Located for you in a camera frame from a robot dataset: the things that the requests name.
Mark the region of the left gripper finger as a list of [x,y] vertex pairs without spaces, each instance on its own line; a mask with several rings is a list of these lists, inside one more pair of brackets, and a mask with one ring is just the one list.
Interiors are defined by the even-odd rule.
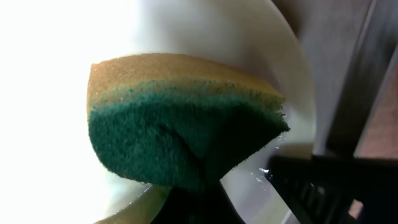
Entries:
[[204,192],[172,188],[151,224],[244,224],[221,183]]

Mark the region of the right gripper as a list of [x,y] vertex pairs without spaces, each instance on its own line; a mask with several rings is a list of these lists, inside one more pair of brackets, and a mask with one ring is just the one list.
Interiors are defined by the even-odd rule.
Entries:
[[300,223],[397,223],[397,161],[273,156],[267,170]]

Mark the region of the green yellow sponge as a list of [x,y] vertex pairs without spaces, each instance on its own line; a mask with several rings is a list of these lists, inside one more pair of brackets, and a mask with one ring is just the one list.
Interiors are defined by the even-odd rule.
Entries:
[[202,192],[289,131],[283,104],[270,84],[222,63],[132,55],[91,66],[88,134],[110,172]]

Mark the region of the white plate top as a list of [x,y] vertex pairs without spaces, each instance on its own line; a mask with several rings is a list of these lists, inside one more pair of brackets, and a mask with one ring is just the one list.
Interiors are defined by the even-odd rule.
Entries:
[[93,63],[168,52],[208,58],[268,81],[286,97],[289,131],[221,180],[229,213],[282,223],[289,209],[266,181],[269,157],[309,158],[313,78],[271,1],[3,1],[1,222],[149,223],[168,188],[107,171],[90,144]]

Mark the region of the dark brown serving tray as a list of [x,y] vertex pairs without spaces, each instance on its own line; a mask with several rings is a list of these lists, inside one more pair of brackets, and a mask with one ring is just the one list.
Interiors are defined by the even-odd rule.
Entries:
[[314,153],[397,158],[397,0],[276,0],[315,82]]

